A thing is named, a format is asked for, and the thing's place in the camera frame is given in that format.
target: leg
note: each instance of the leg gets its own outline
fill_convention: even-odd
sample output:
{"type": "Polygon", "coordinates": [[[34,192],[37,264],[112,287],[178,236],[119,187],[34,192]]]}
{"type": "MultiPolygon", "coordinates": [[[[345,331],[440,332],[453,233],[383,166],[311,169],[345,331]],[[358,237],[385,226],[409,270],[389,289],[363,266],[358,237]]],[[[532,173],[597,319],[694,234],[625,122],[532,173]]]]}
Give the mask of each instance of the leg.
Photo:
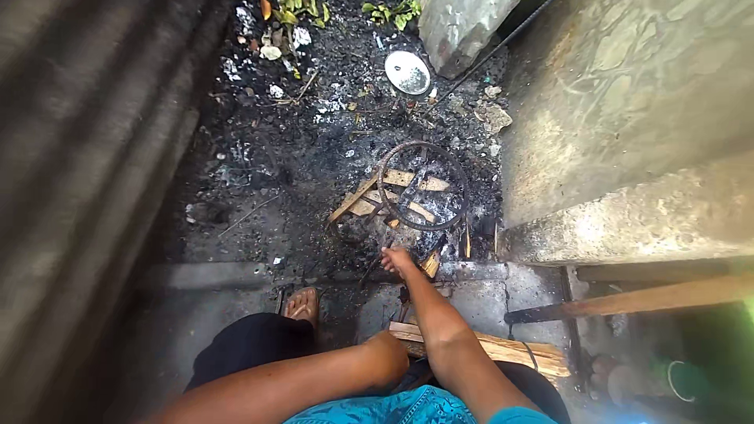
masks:
{"type": "Polygon", "coordinates": [[[542,374],[534,369],[513,362],[496,361],[500,371],[539,409],[558,424],[570,424],[566,404],[558,391],[542,374]]]}
{"type": "Polygon", "coordinates": [[[317,293],[304,290],[291,296],[286,316],[249,315],[220,331],[194,360],[186,391],[247,368],[317,353],[317,293]]]}

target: turquoise fabric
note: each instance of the turquoise fabric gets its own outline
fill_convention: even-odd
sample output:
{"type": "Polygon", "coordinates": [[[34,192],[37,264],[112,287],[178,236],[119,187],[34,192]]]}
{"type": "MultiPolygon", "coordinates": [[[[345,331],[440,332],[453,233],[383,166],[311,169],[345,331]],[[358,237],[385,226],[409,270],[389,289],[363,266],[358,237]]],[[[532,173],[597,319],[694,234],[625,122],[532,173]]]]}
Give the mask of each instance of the turquoise fabric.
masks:
{"type": "MultiPolygon", "coordinates": [[[[466,405],[450,392],[422,386],[385,397],[349,398],[311,407],[285,424],[357,424],[363,422],[458,422],[476,424],[466,405]]],[[[554,424],[542,413],[524,407],[505,408],[491,424],[554,424]]]]}

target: hand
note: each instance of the hand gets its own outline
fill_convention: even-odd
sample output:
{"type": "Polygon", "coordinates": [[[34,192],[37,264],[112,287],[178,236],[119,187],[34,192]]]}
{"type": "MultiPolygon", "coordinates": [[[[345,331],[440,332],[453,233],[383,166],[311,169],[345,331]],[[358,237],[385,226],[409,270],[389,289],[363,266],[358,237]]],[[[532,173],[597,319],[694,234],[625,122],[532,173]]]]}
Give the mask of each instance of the hand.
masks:
{"type": "Polygon", "coordinates": [[[406,279],[405,271],[410,267],[416,268],[411,260],[409,252],[402,247],[382,248],[382,267],[385,271],[397,272],[401,278],[406,279]]]}
{"type": "Polygon", "coordinates": [[[406,347],[387,331],[380,331],[362,345],[367,353],[364,366],[376,377],[380,387],[398,383],[409,369],[406,347]]]}

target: split wood bundle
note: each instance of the split wood bundle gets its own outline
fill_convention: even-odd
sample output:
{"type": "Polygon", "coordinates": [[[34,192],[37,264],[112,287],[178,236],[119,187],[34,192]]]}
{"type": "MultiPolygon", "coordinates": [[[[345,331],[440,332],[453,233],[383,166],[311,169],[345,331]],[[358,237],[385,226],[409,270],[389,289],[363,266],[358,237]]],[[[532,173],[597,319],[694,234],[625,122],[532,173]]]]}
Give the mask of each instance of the split wood bundle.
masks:
{"type": "MultiPolygon", "coordinates": [[[[407,342],[405,343],[406,348],[411,356],[421,357],[426,355],[424,338],[421,336],[418,326],[392,321],[390,323],[390,334],[399,340],[407,342]]],[[[477,339],[484,348],[484,352],[493,361],[516,362],[517,364],[534,367],[532,357],[523,343],[490,336],[489,334],[477,333],[476,331],[474,331],[474,334],[477,335],[477,339]]],[[[534,354],[539,372],[547,377],[547,379],[553,381],[553,377],[571,375],[566,358],[560,349],[544,343],[527,344],[534,354]]]]}

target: corrugated metal sheet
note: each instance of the corrugated metal sheet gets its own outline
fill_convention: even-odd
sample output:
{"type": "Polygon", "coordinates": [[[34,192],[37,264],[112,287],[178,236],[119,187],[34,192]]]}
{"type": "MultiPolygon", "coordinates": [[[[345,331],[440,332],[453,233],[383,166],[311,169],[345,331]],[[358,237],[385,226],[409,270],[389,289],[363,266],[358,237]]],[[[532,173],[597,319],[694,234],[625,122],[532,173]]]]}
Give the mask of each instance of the corrugated metal sheet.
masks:
{"type": "Polygon", "coordinates": [[[229,3],[0,5],[0,421],[54,403],[102,333],[195,129],[229,3]]]}

